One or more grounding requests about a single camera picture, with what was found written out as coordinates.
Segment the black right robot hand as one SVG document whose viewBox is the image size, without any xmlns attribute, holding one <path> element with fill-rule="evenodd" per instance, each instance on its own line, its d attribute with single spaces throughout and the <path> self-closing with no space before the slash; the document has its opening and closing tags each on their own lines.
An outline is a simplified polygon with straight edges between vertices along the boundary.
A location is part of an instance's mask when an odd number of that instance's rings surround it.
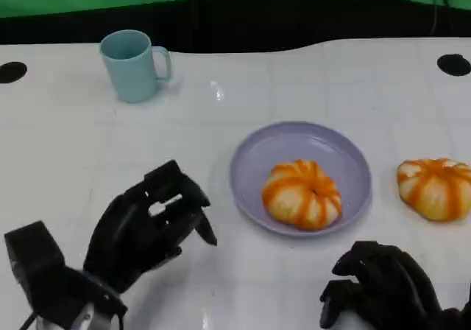
<svg viewBox="0 0 471 330">
<path fill-rule="evenodd" d="M 329 281 L 319 298 L 323 329 L 345 311 L 374 329 L 470 328 L 470 305 L 443 309 L 426 272 L 394 245 L 357 241 L 332 272 L 338 279 Z"/>
</svg>

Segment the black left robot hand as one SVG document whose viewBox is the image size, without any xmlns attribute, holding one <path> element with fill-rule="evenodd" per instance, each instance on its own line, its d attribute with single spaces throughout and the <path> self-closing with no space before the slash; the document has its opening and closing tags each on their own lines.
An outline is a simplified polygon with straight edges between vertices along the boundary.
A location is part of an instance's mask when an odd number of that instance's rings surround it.
<svg viewBox="0 0 471 330">
<path fill-rule="evenodd" d="M 84 271 L 122 294 L 144 273 L 179 256 L 193 231 L 215 246 L 203 211 L 208 206 L 199 185 L 176 161 L 166 162 L 112 200 L 93 231 Z"/>
</svg>

